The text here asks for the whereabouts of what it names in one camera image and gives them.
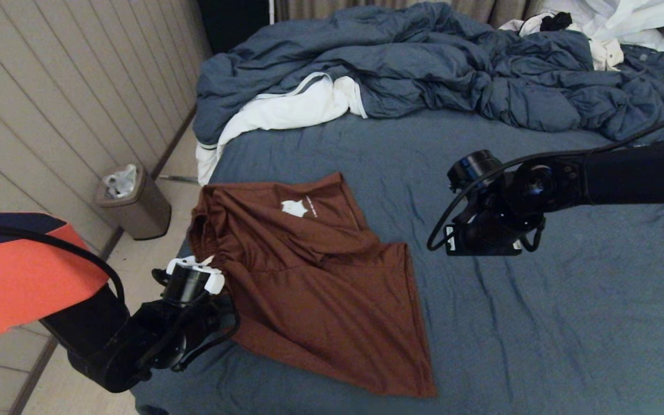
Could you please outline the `small black garment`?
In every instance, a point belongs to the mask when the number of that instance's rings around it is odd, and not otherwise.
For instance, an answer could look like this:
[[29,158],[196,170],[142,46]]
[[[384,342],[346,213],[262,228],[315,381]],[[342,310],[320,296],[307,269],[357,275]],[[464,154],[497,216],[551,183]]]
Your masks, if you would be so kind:
[[542,21],[539,25],[540,32],[555,32],[555,31],[564,31],[568,29],[574,21],[572,20],[571,13],[567,12],[558,12],[558,13],[546,13],[542,17]]

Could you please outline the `blue denim garment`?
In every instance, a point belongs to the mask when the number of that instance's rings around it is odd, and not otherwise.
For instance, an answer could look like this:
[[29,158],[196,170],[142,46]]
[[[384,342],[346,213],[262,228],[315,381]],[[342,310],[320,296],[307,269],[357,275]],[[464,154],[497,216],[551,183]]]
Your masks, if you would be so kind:
[[664,52],[631,44],[621,44],[624,60],[620,69],[628,69],[664,84]]

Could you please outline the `white crumpled garment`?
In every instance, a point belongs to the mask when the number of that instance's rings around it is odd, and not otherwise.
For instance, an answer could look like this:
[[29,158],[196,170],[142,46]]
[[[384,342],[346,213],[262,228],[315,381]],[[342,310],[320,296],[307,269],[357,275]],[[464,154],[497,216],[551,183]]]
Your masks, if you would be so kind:
[[536,0],[535,13],[569,13],[591,39],[664,52],[664,0]]

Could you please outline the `brown trash bin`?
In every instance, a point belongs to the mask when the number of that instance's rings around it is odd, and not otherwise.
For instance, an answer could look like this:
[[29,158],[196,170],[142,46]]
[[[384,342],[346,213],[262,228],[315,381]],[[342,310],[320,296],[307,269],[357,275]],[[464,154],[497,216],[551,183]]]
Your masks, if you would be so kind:
[[[168,232],[172,208],[154,179],[140,164],[134,191],[123,199],[108,199],[104,196],[105,186],[101,182],[95,191],[95,203],[105,214],[134,240],[161,238]],[[119,165],[106,171],[105,175],[116,171]]]

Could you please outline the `cream buttoned shirt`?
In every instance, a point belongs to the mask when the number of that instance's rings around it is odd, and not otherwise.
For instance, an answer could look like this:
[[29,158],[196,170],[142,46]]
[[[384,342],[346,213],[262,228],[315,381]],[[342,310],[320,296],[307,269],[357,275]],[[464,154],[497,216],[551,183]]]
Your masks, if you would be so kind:
[[[526,20],[509,20],[499,27],[501,31],[516,32],[520,37],[532,35],[540,32],[540,22],[546,13],[558,12],[544,12]],[[624,53],[620,49],[620,44],[617,39],[597,40],[593,39],[579,24],[575,22],[565,31],[580,32],[588,38],[588,46],[592,54],[593,66],[598,71],[619,71],[617,66],[623,62]]]

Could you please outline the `crumpled blue duvet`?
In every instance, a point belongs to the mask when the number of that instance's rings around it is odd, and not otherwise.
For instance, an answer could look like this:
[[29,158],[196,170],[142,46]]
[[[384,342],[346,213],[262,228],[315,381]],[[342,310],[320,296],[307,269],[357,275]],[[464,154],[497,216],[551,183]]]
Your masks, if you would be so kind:
[[664,84],[594,69],[580,32],[520,37],[446,3],[354,7],[322,20],[263,27],[201,66],[194,131],[216,145],[242,106],[292,91],[306,76],[352,78],[371,118],[472,111],[516,128],[588,130],[617,140],[664,120]]

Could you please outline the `blue bed sheet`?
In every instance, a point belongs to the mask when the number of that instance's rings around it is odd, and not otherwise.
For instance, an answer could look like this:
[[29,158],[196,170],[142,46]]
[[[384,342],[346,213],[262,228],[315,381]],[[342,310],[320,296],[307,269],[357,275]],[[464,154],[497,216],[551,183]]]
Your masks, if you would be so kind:
[[413,255],[439,394],[373,395],[234,342],[132,389],[139,415],[664,415],[664,205],[551,213],[537,252],[448,257],[426,241],[446,172],[605,144],[589,131],[515,129],[478,115],[347,115],[233,139],[218,182],[311,182],[339,171],[372,230]]

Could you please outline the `clear plastic bin bag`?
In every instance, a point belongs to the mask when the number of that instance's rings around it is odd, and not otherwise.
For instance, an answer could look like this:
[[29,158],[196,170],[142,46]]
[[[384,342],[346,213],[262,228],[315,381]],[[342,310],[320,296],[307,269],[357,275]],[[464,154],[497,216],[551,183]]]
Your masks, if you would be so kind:
[[103,194],[108,199],[123,199],[134,191],[137,183],[138,168],[134,164],[128,164],[116,169],[116,171],[103,176],[102,182],[105,186]]

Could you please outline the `beige curtain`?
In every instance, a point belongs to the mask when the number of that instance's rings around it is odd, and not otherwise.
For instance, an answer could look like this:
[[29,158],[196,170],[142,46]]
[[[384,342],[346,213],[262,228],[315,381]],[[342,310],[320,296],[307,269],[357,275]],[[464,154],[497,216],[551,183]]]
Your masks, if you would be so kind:
[[512,19],[532,16],[548,0],[273,0],[276,21],[327,18],[350,7],[403,9],[416,3],[440,2],[476,21],[499,27]]

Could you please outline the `brown drawstring shorts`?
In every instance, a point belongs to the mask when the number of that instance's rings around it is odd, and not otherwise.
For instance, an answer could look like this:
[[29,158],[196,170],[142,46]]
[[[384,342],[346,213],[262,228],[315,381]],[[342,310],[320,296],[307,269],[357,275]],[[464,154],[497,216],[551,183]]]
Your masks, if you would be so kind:
[[240,346],[374,394],[437,396],[408,245],[380,241],[341,173],[207,184],[187,239],[225,277]]

